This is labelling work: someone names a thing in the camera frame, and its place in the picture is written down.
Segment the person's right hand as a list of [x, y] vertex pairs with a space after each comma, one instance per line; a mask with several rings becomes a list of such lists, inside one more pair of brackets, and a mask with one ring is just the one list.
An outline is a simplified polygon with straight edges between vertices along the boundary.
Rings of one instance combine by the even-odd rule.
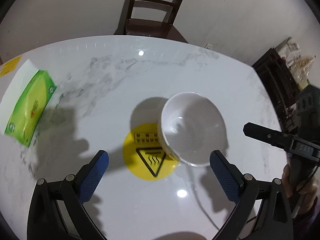
[[282, 184], [284, 186], [287, 197], [291, 197], [293, 193], [301, 193], [304, 196], [302, 206], [307, 208], [312, 207], [313, 203], [317, 197], [319, 182], [315, 177], [312, 177], [308, 182], [306, 180], [302, 181], [298, 185], [294, 186], [289, 181], [290, 178], [290, 167], [285, 165], [282, 174]]

